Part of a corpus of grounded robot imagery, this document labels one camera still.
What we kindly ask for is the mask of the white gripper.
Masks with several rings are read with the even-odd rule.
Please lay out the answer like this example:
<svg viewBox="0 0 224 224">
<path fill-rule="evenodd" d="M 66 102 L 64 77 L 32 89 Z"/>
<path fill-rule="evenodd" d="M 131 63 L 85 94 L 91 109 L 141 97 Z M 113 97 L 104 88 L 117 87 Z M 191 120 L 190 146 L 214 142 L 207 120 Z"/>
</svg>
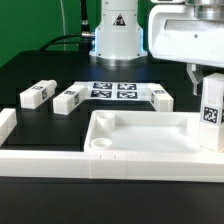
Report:
<svg viewBox="0 0 224 224">
<path fill-rule="evenodd" d="M 149 51 L 154 58 L 188 63 L 193 94 L 200 96 L 204 78 L 200 65 L 224 68 L 224 0 L 152 2 Z"/>
</svg>

